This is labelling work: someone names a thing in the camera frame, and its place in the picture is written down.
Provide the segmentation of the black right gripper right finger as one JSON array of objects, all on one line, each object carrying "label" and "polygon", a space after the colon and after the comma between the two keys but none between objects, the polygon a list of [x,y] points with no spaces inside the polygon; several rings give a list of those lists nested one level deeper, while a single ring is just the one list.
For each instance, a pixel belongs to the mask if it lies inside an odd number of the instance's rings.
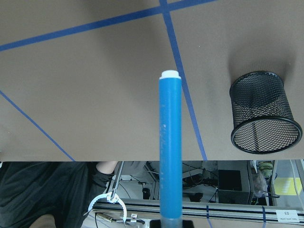
[{"label": "black right gripper right finger", "polygon": [[194,228],[193,221],[191,221],[191,220],[183,220],[182,221],[182,228]]}]

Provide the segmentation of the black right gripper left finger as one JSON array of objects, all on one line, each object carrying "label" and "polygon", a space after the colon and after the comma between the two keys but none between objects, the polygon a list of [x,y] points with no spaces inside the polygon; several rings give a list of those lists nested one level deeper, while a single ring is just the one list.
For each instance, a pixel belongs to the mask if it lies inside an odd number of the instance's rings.
[{"label": "black right gripper left finger", "polygon": [[150,228],[161,228],[161,221],[160,220],[151,220],[150,221]]}]

